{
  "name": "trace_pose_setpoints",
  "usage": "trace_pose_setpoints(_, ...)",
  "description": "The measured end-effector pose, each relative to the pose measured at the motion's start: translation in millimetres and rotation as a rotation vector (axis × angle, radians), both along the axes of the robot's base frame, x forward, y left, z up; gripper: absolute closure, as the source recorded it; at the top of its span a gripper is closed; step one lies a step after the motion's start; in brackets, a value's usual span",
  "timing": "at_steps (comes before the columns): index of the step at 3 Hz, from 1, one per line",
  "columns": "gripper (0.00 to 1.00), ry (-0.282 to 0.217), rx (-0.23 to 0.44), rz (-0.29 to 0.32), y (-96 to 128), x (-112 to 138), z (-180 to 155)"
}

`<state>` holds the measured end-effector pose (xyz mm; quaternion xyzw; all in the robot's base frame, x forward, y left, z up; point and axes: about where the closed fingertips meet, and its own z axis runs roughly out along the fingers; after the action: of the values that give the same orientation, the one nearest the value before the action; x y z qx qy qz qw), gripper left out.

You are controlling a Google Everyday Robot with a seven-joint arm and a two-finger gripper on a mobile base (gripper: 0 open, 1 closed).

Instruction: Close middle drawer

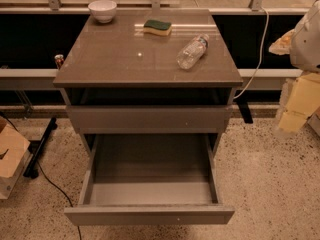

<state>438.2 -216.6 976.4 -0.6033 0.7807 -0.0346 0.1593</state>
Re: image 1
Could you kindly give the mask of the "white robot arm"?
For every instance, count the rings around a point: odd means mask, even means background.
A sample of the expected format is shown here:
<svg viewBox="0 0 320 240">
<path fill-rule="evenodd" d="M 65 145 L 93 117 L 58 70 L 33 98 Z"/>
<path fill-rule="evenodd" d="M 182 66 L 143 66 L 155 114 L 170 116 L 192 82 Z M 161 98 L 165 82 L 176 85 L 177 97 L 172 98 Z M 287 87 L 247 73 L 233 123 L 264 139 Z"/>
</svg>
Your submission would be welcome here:
<svg viewBox="0 0 320 240">
<path fill-rule="evenodd" d="M 302 71 L 282 88 L 277 129 L 296 133 L 320 107 L 320 0 L 316 0 L 294 29 L 278 38 L 269 52 L 290 57 Z"/>
</svg>

